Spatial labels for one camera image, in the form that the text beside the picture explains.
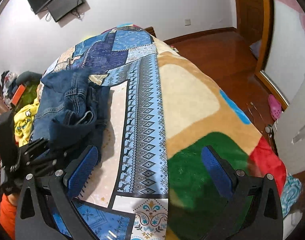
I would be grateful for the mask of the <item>orange sleeve forearm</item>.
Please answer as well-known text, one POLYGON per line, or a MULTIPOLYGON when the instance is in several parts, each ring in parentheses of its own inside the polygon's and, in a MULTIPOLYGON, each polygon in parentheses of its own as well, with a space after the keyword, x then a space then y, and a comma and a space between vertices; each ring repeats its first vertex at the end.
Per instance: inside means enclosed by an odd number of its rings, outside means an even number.
POLYGON ((18 193, 3 194, 0 203, 0 224, 11 239, 15 239, 15 217, 18 198, 18 193))

